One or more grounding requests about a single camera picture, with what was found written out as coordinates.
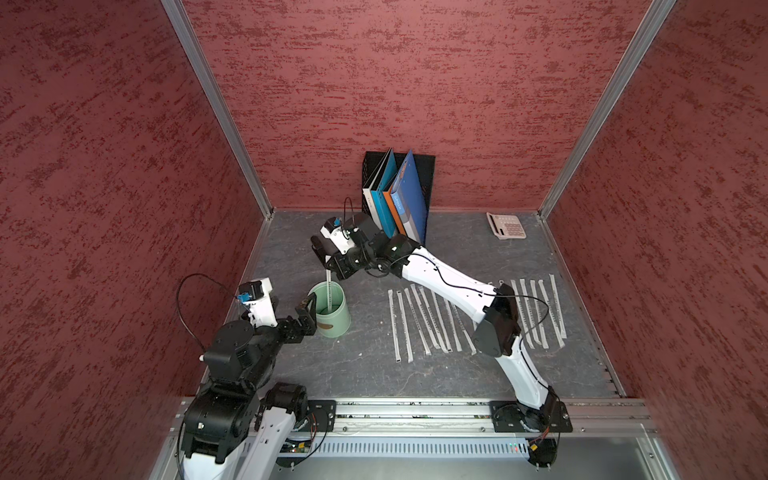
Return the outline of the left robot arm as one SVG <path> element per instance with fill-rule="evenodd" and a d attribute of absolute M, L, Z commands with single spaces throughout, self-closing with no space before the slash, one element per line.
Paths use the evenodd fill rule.
<path fill-rule="evenodd" d="M 186 410 L 177 445 L 181 479 L 268 479 L 288 436 L 310 419 L 306 388 L 277 383 L 258 395 L 286 344 L 317 330 L 317 295 L 274 326 L 236 320 L 221 327 L 203 362 L 209 378 Z"/>

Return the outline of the fourteenth straw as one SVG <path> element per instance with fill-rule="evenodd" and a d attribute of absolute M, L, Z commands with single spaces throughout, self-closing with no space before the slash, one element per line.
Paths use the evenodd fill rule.
<path fill-rule="evenodd" d="M 406 343 L 407 363 L 410 364 L 413 362 L 414 357 L 413 357 L 413 350 L 412 350 L 410 334 L 409 334 L 409 326 L 408 326 L 406 312 L 405 312 L 404 298 L 403 298 L 402 291 L 398 290 L 396 294 L 397 294 L 399 310 L 400 310 L 401 319 L 402 319 L 402 327 L 403 327 L 405 343 Z"/>

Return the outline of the blue folder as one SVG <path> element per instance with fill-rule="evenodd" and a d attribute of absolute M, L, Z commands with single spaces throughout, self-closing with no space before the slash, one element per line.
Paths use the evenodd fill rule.
<path fill-rule="evenodd" d="M 388 189 L 400 193 L 410 211 L 409 238 L 424 244 L 427 229 L 427 205 L 412 151 L 409 151 L 404 157 Z"/>

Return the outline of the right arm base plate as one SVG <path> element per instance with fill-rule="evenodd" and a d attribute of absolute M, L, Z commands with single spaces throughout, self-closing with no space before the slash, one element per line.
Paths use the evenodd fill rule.
<path fill-rule="evenodd" d="M 489 408 L 496 433 L 540 435 L 546 429 L 550 433 L 573 432 L 566 406 L 559 399 L 549 402 L 541 410 L 526 407 L 517 401 L 491 401 Z"/>

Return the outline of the black stapler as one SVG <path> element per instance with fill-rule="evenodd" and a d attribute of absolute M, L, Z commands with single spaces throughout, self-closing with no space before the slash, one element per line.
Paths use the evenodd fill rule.
<path fill-rule="evenodd" d="M 324 246 L 322 238 L 317 236 L 317 235 L 313 235 L 313 236 L 310 237 L 310 241 L 311 241 L 312 251 L 314 252 L 316 257 L 320 261 L 321 265 L 323 267 L 326 267 L 326 262 L 327 262 L 328 255 L 327 255 L 327 252 L 325 250 L 325 246 Z"/>

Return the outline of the sixteenth straw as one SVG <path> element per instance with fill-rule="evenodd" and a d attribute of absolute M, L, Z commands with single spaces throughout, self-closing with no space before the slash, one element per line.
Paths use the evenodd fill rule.
<path fill-rule="evenodd" d="M 440 347 L 439 347 L 438 341 L 437 341 L 437 339 L 435 337 L 434 331 L 432 329 L 432 325 L 431 325 L 430 321 L 427 319 L 427 314 L 426 314 L 426 311 L 424 309 L 424 305 L 423 305 L 423 303 L 421 301 L 421 296 L 419 295 L 419 291 L 418 291 L 418 289 L 417 289 L 415 284 L 410 285 L 410 288 L 411 288 L 411 290 L 412 290 L 412 292 L 414 294 L 414 297 L 415 297 L 415 300 L 416 300 L 416 304 L 417 304 L 417 308 L 418 308 L 418 310 L 419 310 L 419 312 L 421 314 L 421 317 L 423 319 L 424 325 L 426 326 L 427 333 L 428 333 L 428 336 L 430 338 L 430 341 L 431 341 L 433 347 L 435 349 L 439 350 Z"/>

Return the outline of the eleventh straw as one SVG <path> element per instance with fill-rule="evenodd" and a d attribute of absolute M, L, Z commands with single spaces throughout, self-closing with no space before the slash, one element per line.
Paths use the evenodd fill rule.
<path fill-rule="evenodd" d="M 538 343 L 542 346 L 543 349 L 548 349 L 549 344 L 548 344 L 546 333 L 543 326 L 544 315 L 541 313 L 541 301 L 538 296 L 537 286 L 534 280 L 530 280 L 530 287 L 531 287 L 532 296 L 534 297 L 534 306 L 535 306 L 535 311 L 537 316 L 536 331 L 538 335 Z"/>

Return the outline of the fifteenth straw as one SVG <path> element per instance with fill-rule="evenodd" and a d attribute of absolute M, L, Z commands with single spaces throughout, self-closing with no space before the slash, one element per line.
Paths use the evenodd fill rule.
<path fill-rule="evenodd" d="M 400 354 L 399 339 L 397 334 L 397 316 L 394 309 L 394 298 L 393 298 L 394 294 L 391 289 L 387 291 L 387 294 L 388 294 L 388 305 L 389 305 L 389 311 L 390 311 L 390 324 L 391 324 L 391 330 L 392 330 L 394 357 L 395 357 L 395 362 L 400 363 L 402 361 L 402 357 Z"/>

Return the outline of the green cup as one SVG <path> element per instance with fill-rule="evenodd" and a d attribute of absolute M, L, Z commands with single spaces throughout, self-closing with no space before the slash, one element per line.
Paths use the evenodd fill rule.
<path fill-rule="evenodd" d="M 319 333 L 326 338 L 338 338 L 351 326 L 351 314 L 346 294 L 335 281 L 316 284 L 311 290 L 317 296 L 316 319 Z"/>

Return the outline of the seventeenth straw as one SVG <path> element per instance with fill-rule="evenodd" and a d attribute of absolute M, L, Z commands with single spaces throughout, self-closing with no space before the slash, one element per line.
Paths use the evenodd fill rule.
<path fill-rule="evenodd" d="M 326 315 L 330 315 L 333 311 L 333 288 L 332 288 L 332 272 L 330 270 L 326 270 L 325 272 L 325 278 L 326 278 Z"/>

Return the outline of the thirteenth straw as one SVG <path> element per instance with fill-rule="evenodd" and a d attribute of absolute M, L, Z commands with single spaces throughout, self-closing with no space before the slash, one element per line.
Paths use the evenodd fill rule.
<path fill-rule="evenodd" d="M 421 340 L 422 346 L 424 348 L 425 355 L 426 356 L 431 356 L 432 355 L 431 349 L 430 349 L 430 347 L 429 347 L 429 345 L 427 343 L 427 340 L 425 338 L 422 326 L 419 323 L 419 318 L 418 318 L 418 315 L 416 313 L 416 309 L 415 309 L 415 305 L 414 305 L 414 302 L 413 302 L 413 299 L 412 299 L 412 295 L 411 295 L 410 290 L 408 288 L 405 289 L 405 295 L 406 295 L 406 299 L 407 299 L 410 311 L 411 311 L 412 315 L 414 316 L 414 321 L 415 321 L 415 324 L 416 324 L 417 332 L 418 332 L 419 338 Z"/>

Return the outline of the aluminium front rail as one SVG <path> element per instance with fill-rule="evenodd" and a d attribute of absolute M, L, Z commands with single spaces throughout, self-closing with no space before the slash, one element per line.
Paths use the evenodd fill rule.
<path fill-rule="evenodd" d="M 335 428 L 330 434 L 388 437 L 535 438 L 538 435 L 496 433 L 489 403 L 483 398 L 338 398 Z M 641 399 L 565 398 L 572 433 L 550 433 L 581 438 L 654 438 L 659 428 Z"/>

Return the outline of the twelfth straw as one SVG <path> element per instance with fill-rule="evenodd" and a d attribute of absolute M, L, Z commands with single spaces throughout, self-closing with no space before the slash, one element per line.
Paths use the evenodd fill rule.
<path fill-rule="evenodd" d="M 557 282 L 556 282 L 555 275 L 554 274 L 549 274 L 549 279 L 550 279 L 551 289 L 552 289 L 552 293 L 553 293 L 553 297 L 554 297 L 554 304 L 555 304 L 555 308 L 556 308 L 556 314 L 557 314 L 556 322 L 557 322 L 557 325 L 558 325 L 559 335 L 560 335 L 561 339 L 565 340 L 565 339 L 567 339 L 567 331 L 565 329 L 563 309 L 562 309 L 562 305 L 561 305 L 561 302 L 560 302 L 560 296 L 559 296 L 559 291 L 558 291 L 558 288 L 557 288 Z"/>

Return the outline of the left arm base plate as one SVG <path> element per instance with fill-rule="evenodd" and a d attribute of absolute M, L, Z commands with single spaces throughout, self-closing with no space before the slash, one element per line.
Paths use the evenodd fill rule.
<path fill-rule="evenodd" d="M 337 413 L 336 400 L 310 399 L 306 419 L 297 427 L 298 432 L 332 432 Z"/>

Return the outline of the orange book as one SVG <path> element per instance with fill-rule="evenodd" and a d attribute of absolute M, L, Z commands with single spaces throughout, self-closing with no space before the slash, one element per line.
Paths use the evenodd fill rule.
<path fill-rule="evenodd" d="M 401 194 L 392 189 L 388 189 L 384 191 L 384 197 L 398 232 L 409 237 L 410 232 L 408 222 L 410 220 L 410 211 L 405 201 L 401 198 Z"/>

